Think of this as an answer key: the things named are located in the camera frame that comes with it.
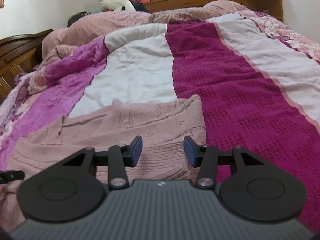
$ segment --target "white stripe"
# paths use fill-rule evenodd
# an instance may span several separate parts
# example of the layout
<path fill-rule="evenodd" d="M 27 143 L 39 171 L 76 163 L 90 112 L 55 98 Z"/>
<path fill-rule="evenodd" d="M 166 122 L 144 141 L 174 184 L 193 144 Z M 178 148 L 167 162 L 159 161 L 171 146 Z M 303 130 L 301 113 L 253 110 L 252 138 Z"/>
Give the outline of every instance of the white stripe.
<path fill-rule="evenodd" d="M 306 54 L 291 49 L 261 33 L 252 20 L 239 14 L 210 19 L 217 22 L 225 43 L 246 55 L 286 90 L 291 101 L 320 121 L 320 65 Z"/>
<path fill-rule="evenodd" d="M 69 117 L 112 104 L 168 102 L 177 98 L 172 79 L 173 56 L 164 34 L 166 25 L 151 24 L 113 32 L 105 37 L 112 52 L 106 68 L 85 89 Z"/>

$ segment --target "checkered pattern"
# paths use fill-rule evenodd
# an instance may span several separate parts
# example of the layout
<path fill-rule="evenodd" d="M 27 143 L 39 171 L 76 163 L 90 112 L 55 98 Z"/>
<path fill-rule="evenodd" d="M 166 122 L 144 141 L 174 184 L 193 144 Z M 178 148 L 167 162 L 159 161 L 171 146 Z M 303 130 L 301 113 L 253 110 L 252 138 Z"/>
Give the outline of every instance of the checkered pattern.
<path fill-rule="evenodd" d="M 169 25 L 174 89 L 179 98 L 199 94 L 207 143 L 220 150 L 242 145 L 301 179 L 308 200 L 300 217 L 320 230 L 320 135 L 283 98 L 271 79 L 224 46 L 214 24 Z M 219 170 L 218 180 L 230 175 Z"/>

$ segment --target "gray ribbed panel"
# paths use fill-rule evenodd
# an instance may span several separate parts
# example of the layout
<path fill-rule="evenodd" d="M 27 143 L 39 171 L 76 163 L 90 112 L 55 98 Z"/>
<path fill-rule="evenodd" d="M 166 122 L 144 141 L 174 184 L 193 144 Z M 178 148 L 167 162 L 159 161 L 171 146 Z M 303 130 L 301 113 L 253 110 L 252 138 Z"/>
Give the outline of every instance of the gray ribbed panel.
<path fill-rule="evenodd" d="M 224 209 L 211 191 L 189 181 L 137 180 L 113 191 L 89 216 L 66 224 L 27 221 L 11 233 L 16 240 L 307 240 L 313 236 L 297 220 L 260 225 Z"/>

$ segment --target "bed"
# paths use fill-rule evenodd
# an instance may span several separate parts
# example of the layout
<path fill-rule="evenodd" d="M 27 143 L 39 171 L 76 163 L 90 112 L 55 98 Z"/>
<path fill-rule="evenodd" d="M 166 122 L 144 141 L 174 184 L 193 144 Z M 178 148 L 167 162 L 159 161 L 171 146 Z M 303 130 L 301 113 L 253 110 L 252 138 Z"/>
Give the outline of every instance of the bed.
<path fill-rule="evenodd" d="M 320 230 L 319 43 L 269 15 L 215 1 L 154 14 L 86 16 L 49 31 L 42 45 L 43 62 L 20 78 L 0 108 L 2 170 L 28 163 L 28 177 L 52 165 L 12 151 L 20 137 L 60 116 L 80 118 L 115 98 L 150 104 L 197 94 L 206 143 L 220 150 L 244 146 L 302 180 L 308 200 L 300 221 Z M 228 176 L 227 168 L 219 170 L 219 181 Z M 6 210 L 12 219 L 16 206 Z"/>

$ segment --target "white logo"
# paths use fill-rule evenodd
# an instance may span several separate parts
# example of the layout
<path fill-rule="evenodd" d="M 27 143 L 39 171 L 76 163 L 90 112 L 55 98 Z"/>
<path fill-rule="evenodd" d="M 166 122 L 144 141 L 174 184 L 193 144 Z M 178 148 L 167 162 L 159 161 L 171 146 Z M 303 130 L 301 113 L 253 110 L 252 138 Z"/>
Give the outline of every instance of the white logo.
<path fill-rule="evenodd" d="M 159 182 L 157 185 L 160 186 L 160 187 L 163 187 L 163 186 L 165 186 L 165 185 L 167 185 L 167 184 L 166 184 L 164 181 L 161 181 L 161 182 Z"/>

